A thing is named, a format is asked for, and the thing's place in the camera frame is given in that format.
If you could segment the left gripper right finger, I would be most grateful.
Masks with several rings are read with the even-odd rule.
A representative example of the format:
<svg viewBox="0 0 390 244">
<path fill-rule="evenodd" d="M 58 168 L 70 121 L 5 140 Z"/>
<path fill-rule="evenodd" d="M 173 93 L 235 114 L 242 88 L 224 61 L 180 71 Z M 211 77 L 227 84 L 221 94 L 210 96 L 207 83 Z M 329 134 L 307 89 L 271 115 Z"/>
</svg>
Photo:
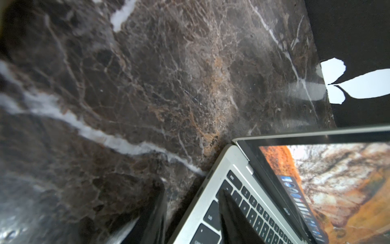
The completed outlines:
<svg viewBox="0 0 390 244">
<path fill-rule="evenodd" d="M 219 216 L 224 244 L 264 244 L 227 190 L 218 193 Z"/>
</svg>

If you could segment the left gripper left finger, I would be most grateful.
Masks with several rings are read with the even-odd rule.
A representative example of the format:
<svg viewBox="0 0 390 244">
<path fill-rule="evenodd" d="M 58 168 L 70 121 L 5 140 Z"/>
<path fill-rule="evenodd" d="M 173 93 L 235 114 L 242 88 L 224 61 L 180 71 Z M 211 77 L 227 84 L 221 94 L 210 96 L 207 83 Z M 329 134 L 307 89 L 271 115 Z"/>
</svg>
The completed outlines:
<svg viewBox="0 0 390 244">
<path fill-rule="evenodd" d="M 153 181 L 154 196 L 127 232 L 122 244 L 164 244 L 166 241 L 167 196 L 162 181 Z"/>
</svg>

